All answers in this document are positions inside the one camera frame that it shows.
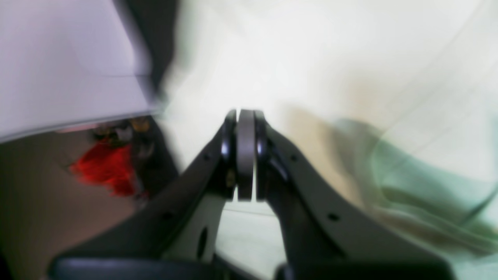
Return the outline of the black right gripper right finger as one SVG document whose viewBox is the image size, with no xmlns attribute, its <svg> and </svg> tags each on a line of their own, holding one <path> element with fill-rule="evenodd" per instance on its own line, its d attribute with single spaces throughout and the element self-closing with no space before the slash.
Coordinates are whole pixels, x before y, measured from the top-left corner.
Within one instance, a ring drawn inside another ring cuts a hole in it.
<svg viewBox="0 0 498 280">
<path fill-rule="evenodd" d="M 347 202 L 255 112 L 256 197 L 275 212 L 287 262 L 276 280 L 453 280 L 450 265 Z"/>
</svg>

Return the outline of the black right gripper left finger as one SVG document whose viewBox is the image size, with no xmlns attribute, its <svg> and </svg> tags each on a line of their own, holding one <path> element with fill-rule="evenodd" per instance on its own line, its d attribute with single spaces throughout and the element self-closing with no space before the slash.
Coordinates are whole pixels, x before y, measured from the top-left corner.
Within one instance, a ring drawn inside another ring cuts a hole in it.
<svg viewBox="0 0 498 280">
<path fill-rule="evenodd" d="M 215 241 L 235 189 L 236 120 L 231 110 L 185 172 L 144 209 L 55 257 L 49 279 L 234 280 L 215 259 Z"/>
</svg>

